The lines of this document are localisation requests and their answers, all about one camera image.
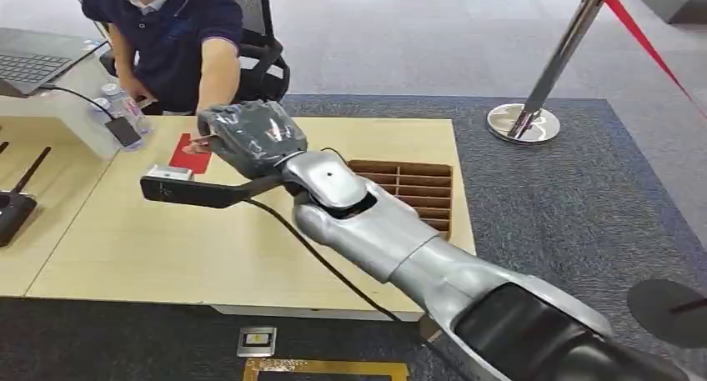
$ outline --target gray carpet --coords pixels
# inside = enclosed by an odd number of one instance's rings
[[[452,118],[479,256],[583,299],[609,318],[619,341],[707,374],[704,350],[655,340],[626,308],[628,289],[645,278],[705,291],[707,253],[611,107],[603,100],[552,100],[547,107],[559,115],[562,134],[544,146],[521,148],[484,129],[485,114],[512,100],[293,95],[285,107],[292,115]],[[390,323],[0,299],[0,380],[240,379],[238,328],[266,323],[281,328],[279,358],[404,361],[412,380],[455,379],[405,338],[409,329]]]

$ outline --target robotic arm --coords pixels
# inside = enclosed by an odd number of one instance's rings
[[[509,271],[446,242],[416,212],[337,155],[308,152],[276,103],[199,114],[199,131],[253,181],[226,187],[143,177],[151,200],[227,207],[279,185],[293,218],[381,283],[392,283],[469,356],[482,379],[704,381],[662,358],[621,347],[592,308],[534,276]]]

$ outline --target laptop keyboard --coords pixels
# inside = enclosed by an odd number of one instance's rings
[[[0,53],[0,78],[8,81],[39,83],[70,61],[70,58],[40,54]]]

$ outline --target black mesh chair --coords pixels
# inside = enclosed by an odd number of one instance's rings
[[[279,101],[289,88],[289,67],[282,56],[283,45],[278,42],[273,32],[270,0],[235,1],[243,9],[243,40],[240,55],[241,58],[255,61],[250,68],[242,66],[241,83],[235,99]],[[98,29],[104,36],[108,36],[107,24],[100,24]],[[105,53],[101,57],[101,62],[115,77],[113,52]]]

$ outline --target chrome stanchion base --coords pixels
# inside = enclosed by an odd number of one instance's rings
[[[519,145],[535,145],[548,142],[559,133],[559,120],[544,108],[540,109],[540,114],[533,120],[520,138],[511,138],[508,133],[513,127],[520,112],[523,111],[522,103],[503,104],[491,110],[486,118],[491,133],[504,141],[517,143]]]

